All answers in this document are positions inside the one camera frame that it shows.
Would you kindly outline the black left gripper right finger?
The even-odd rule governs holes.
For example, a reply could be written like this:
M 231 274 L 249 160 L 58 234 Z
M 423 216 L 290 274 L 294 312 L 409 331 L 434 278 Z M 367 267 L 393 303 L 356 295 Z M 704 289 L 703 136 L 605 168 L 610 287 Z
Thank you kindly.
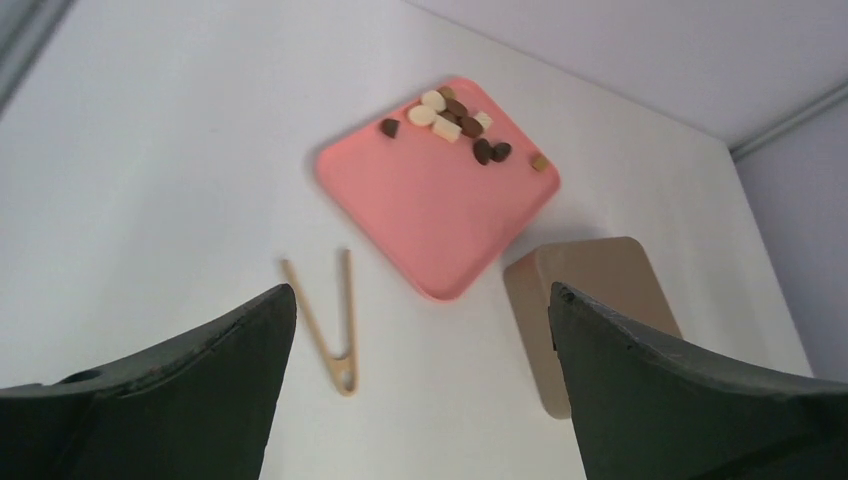
M 590 479 L 843 479 L 847 387 L 660 332 L 570 285 L 548 317 Z

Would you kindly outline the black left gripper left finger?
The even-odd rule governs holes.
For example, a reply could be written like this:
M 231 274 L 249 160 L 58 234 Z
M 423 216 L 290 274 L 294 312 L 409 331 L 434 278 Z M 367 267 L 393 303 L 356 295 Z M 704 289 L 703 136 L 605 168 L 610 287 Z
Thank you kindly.
M 1 392 L 5 479 L 256 479 L 296 330 L 291 286 L 122 359 Z

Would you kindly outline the brown box lid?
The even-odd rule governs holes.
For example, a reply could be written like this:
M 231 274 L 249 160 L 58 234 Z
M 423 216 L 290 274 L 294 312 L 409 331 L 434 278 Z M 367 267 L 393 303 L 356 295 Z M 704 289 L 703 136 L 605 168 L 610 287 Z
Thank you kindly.
M 507 266 L 503 280 L 544 410 L 571 417 L 550 331 L 551 286 L 569 284 L 665 334 L 681 330 L 642 245 L 632 237 L 549 243 Z

